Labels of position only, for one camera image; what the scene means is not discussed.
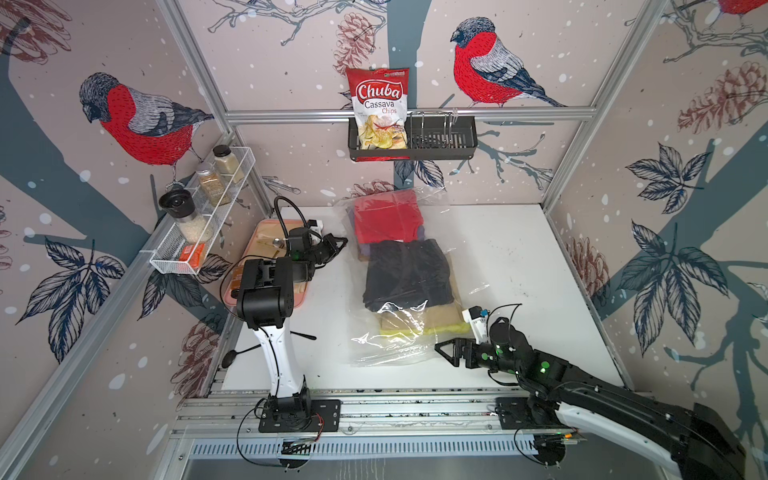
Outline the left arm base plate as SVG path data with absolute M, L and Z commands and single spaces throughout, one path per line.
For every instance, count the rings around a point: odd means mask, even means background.
M 337 399 L 312 400 L 308 409 L 279 412 L 262 400 L 255 409 L 260 433 L 337 432 L 342 402 Z

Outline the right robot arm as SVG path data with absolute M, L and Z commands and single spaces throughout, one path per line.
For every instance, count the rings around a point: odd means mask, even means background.
M 594 434 L 654 462 L 680 479 L 742 479 L 746 452 L 721 416 L 686 409 L 607 383 L 553 354 L 533 348 L 509 319 L 479 339 L 453 338 L 435 350 L 452 366 L 514 375 L 525 397 L 498 397 L 494 412 L 514 435 L 533 434 L 530 460 L 555 465 L 577 434 Z

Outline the clear plastic vacuum bag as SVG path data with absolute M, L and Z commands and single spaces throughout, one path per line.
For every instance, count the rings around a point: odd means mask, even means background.
M 454 302 L 461 304 L 464 293 L 459 287 L 455 272 L 455 262 L 465 249 L 465 238 L 460 232 L 460 222 L 450 205 L 447 191 L 438 187 L 416 187 L 413 190 L 418 197 L 418 205 L 424 224 L 419 229 L 419 239 L 434 239 L 446 255 L 451 270 L 451 286 Z M 347 198 L 334 207 L 334 213 L 341 221 L 345 234 L 349 238 L 350 257 L 347 263 L 351 277 L 352 294 L 349 313 L 352 317 L 350 333 L 352 335 L 353 364 L 357 366 L 403 365 L 423 361 L 434 351 L 436 343 L 457 334 L 423 335 L 381 335 L 376 317 L 378 313 L 368 310 L 363 303 L 366 274 L 372 244 L 359 243 L 354 230 L 353 204 L 357 198 Z

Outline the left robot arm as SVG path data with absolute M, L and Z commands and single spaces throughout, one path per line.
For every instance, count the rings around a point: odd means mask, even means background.
M 291 340 L 294 286 L 310 282 L 347 243 L 345 237 L 321 236 L 309 227 L 298 227 L 287 233 L 284 254 L 274 259 L 257 257 L 244 264 L 235 310 L 264 350 L 270 378 L 264 403 L 266 420 L 285 425 L 289 420 L 306 422 L 314 417 Z

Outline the black trousers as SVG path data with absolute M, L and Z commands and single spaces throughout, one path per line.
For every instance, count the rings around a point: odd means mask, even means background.
M 362 299 L 376 313 L 453 303 L 448 259 L 434 239 L 374 243 Z

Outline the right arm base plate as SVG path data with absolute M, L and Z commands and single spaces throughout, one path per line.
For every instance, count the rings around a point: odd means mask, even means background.
M 552 405 L 531 397 L 497 397 L 494 411 L 502 430 L 554 429 L 562 425 Z

